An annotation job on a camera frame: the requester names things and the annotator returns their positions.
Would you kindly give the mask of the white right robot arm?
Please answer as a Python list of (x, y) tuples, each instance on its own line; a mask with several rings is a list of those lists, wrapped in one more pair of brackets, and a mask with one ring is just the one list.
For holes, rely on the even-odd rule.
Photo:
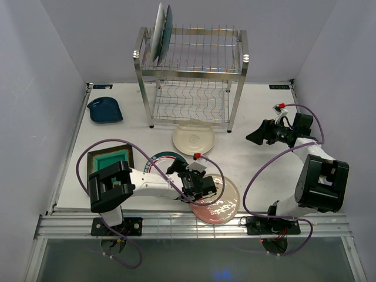
[(247, 234), (300, 234), (298, 218), (309, 213), (337, 212), (343, 205), (349, 165), (326, 154), (311, 136), (311, 115), (296, 114), (292, 125), (282, 119), (264, 120), (246, 136), (257, 145), (281, 142), (303, 162), (294, 194), (274, 202), (267, 217), (247, 217)]

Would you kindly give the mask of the cream bear plate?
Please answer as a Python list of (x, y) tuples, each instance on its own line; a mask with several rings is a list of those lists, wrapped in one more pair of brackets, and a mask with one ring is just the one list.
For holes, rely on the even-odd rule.
[(175, 148), (188, 156), (208, 153), (213, 148), (215, 140), (216, 135), (212, 127), (199, 120), (180, 123), (172, 134)]

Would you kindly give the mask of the cream and pink branch plate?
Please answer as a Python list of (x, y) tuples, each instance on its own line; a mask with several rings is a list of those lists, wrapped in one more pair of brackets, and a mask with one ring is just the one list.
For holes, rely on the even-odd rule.
[(240, 194), (236, 185), (225, 177), (224, 193), (217, 202), (209, 206), (194, 204), (189, 206), (201, 221), (208, 224), (224, 224), (237, 214), (240, 207)]

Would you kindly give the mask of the red and teal plate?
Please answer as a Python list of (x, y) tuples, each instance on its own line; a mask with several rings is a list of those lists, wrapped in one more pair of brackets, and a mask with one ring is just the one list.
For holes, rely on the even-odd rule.
[(162, 3), (159, 4), (155, 29), (152, 38), (152, 45), (150, 48), (150, 62), (154, 63), (160, 53), (160, 48), (162, 45), (162, 35), (164, 30), (164, 21), (165, 21), (165, 10)]

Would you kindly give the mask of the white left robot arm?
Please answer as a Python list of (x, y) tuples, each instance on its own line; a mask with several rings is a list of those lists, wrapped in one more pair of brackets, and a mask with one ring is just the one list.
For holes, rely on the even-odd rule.
[(104, 218), (104, 227), (110, 234), (119, 234), (125, 227), (121, 205), (132, 196), (193, 203), (216, 195), (213, 178), (205, 175), (206, 167), (204, 160), (188, 164), (175, 159), (162, 176), (138, 171), (129, 167), (127, 161), (118, 161), (88, 177), (90, 210)]

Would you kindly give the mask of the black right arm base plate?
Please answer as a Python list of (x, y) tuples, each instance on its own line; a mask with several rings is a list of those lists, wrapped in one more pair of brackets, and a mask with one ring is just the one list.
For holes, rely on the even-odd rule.
[(296, 221), (283, 219), (265, 219), (261, 217), (246, 217), (245, 226), (248, 235), (298, 235), (300, 226)]

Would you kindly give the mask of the dark teal blossom plate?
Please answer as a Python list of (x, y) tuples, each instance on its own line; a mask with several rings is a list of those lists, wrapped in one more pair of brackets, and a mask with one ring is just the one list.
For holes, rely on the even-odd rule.
[(172, 29), (173, 29), (173, 12), (172, 12), (171, 5), (168, 5), (167, 7), (164, 27), (165, 28), (164, 28), (163, 36), (162, 36), (162, 45), (161, 45), (161, 50), (160, 50), (158, 63), (157, 63), (158, 66), (162, 64), (169, 50), (170, 39), (171, 39)]

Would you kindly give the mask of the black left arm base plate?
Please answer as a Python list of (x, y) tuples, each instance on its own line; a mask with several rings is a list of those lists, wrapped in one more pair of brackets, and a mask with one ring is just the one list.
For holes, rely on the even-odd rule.
[[(121, 224), (113, 226), (112, 229), (126, 235), (126, 236), (141, 236), (143, 227), (142, 217), (125, 217)], [(90, 231), (91, 236), (114, 236), (115, 233), (111, 232), (101, 221), (100, 217), (95, 217), (92, 222)]]

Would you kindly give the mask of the white green red rimmed plate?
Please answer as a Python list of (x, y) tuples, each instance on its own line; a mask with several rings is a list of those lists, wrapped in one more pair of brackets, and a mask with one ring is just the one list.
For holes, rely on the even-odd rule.
[[(167, 173), (168, 168), (173, 164), (175, 159), (179, 159), (183, 162), (187, 162), (187, 160), (180, 154), (171, 151), (163, 151), (156, 153), (151, 157), (155, 164), (164, 172)], [(147, 161), (143, 171), (145, 173), (156, 173), (158, 174), (158, 170), (155, 166), (150, 162)]]

